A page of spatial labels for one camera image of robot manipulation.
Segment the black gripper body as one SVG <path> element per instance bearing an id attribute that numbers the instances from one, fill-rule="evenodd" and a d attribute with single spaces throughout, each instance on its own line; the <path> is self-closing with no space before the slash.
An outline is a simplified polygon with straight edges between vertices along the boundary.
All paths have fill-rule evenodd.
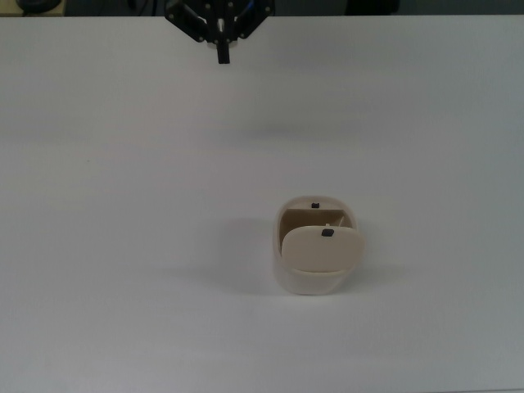
<path id="1" fill-rule="evenodd" d="M 246 8 L 246 1 L 236 0 L 195 0 L 192 1 L 192 10 L 207 24 L 223 20 L 235 20 Z"/>

